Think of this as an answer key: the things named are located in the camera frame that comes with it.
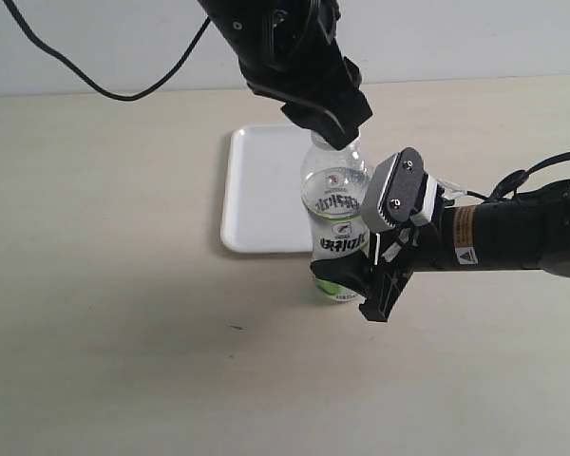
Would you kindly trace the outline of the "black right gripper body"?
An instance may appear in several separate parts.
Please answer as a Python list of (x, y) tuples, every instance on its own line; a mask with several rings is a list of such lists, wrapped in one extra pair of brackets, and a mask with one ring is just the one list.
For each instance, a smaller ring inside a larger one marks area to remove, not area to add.
[(420, 263), (444, 246), (443, 215), (450, 200), (440, 182), (426, 182), (418, 211), (408, 223), (375, 234), (370, 231), (368, 260), (371, 265), (371, 293), (360, 304), (370, 322), (385, 323)]

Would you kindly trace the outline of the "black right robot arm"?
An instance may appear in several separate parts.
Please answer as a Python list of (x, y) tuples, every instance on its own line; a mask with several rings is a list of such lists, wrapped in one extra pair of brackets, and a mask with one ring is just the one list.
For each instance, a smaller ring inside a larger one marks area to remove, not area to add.
[(360, 294), (359, 310), (371, 322), (389, 319), (415, 273), (542, 270), (570, 278), (570, 180), (447, 207), (423, 227), (372, 233), (366, 253), (314, 260), (311, 270)]

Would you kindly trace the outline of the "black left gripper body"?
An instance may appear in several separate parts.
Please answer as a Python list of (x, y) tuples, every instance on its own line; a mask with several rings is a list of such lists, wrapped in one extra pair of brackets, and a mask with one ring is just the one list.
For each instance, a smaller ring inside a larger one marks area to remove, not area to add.
[(336, 41), (336, 1), (201, 1), (260, 96), (337, 112), (360, 96), (358, 68)]

